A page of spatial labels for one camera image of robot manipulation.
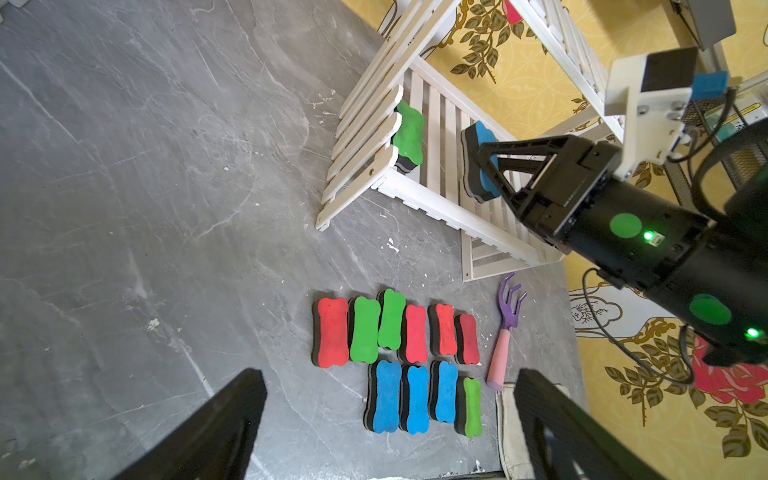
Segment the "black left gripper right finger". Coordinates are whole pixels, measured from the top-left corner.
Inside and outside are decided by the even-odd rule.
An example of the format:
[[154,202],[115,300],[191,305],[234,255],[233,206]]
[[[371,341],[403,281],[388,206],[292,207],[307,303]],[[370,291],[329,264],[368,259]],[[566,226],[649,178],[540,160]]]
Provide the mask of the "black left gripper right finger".
[[660,479],[539,371],[519,371],[514,389],[536,479]]

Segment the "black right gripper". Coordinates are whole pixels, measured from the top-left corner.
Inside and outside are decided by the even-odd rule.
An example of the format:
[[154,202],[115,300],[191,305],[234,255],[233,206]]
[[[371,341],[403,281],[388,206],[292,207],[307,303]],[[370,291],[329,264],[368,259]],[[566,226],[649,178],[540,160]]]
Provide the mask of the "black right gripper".
[[[607,141],[594,142],[575,135],[526,141],[486,143],[482,154],[494,155],[483,168],[502,199],[537,238],[560,252],[571,251],[566,233],[590,192],[612,175],[622,149]],[[528,183],[515,190],[505,174],[529,174]]]

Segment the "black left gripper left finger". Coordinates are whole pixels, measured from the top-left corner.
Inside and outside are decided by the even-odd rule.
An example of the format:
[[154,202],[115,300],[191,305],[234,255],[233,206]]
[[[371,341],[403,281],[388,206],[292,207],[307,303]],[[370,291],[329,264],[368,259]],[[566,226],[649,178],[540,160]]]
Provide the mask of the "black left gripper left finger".
[[118,479],[243,479],[267,400],[263,374],[247,368]]

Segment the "blue eraser bottom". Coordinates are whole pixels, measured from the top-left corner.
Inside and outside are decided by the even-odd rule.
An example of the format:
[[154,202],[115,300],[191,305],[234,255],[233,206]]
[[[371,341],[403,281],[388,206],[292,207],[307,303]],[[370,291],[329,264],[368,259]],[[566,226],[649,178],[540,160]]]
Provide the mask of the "blue eraser bottom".
[[458,368],[446,361],[435,361],[430,367],[429,411],[440,423],[453,424],[456,419]]
[[401,428],[410,435],[425,434],[429,429],[429,384],[427,367],[411,365],[403,369]]
[[402,366],[379,360],[369,369],[369,394],[365,426],[376,434],[392,433],[400,424]]
[[495,156],[483,156],[480,148],[486,143],[497,141],[494,133],[481,121],[477,121],[461,132],[463,158],[463,186],[466,194],[479,203],[494,200],[500,196],[499,189],[483,166]]

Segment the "green eraser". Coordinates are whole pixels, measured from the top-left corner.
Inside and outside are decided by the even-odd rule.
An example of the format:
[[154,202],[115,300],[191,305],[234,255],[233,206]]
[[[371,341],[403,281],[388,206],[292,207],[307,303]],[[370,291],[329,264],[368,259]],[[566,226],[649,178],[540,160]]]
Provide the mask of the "green eraser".
[[468,438],[482,436],[482,383],[480,380],[468,376],[459,377],[454,426],[458,433]]
[[395,111],[401,116],[401,126],[392,137],[392,144],[399,151],[395,166],[400,173],[408,174],[421,166],[424,160],[424,117],[406,101],[400,101]]
[[378,330],[381,305],[375,299],[359,296],[352,302],[351,314],[350,359],[355,363],[373,364],[379,356]]
[[406,297],[393,289],[379,295],[381,315],[378,344],[381,348],[396,351],[401,346],[401,326],[406,309]]

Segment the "green eraser top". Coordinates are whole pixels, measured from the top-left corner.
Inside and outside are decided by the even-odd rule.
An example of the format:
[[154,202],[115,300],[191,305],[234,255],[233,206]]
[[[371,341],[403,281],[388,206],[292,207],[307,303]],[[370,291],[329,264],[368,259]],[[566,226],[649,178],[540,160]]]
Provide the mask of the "green eraser top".
[[396,351],[401,346],[401,326],[406,309],[406,297],[393,289],[379,295],[381,315],[378,344],[381,348]]
[[355,363],[373,364],[379,356],[378,330],[381,305],[375,299],[359,296],[352,302],[351,314],[350,359]]

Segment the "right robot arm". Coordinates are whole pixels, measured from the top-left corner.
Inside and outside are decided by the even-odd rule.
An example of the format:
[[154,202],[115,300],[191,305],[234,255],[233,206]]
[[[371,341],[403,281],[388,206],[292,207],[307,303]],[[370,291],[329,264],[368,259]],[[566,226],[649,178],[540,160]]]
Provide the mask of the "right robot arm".
[[767,190],[723,219],[684,209],[614,177],[611,143],[575,135],[500,142],[482,123],[461,134],[464,187],[503,200],[537,238],[592,262],[692,326],[710,366],[767,359]]

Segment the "white slatted wooden shelf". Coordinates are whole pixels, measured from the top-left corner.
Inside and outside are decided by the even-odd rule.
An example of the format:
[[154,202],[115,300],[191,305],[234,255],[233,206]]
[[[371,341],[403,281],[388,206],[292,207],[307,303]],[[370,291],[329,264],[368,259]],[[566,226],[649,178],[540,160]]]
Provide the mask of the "white slatted wooden shelf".
[[[315,226],[327,229],[354,200],[375,190],[460,232],[465,281],[558,262],[562,254],[529,233],[503,201],[478,203],[462,186],[461,131],[481,122],[502,140],[509,133],[423,59],[450,15],[468,31],[467,64],[474,70],[492,55],[492,34],[508,38],[513,32],[496,1],[410,3],[341,107]],[[393,142],[404,128],[401,103],[424,118],[424,158],[406,174],[397,169]]]

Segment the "white gardening glove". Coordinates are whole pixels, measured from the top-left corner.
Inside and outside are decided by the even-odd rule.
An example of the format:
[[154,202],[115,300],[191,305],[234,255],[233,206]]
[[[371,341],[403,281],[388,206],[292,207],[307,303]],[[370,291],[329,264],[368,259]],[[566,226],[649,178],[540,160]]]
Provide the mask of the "white gardening glove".
[[514,383],[506,383],[496,394],[500,463],[507,479],[534,479],[514,390]]

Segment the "grey wall tray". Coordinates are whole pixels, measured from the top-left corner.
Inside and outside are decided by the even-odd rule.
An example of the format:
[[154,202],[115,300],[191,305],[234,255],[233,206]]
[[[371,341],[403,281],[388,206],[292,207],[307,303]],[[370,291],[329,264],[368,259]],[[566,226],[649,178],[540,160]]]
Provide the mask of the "grey wall tray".
[[662,6],[681,47],[704,51],[737,32],[729,0],[670,0]]

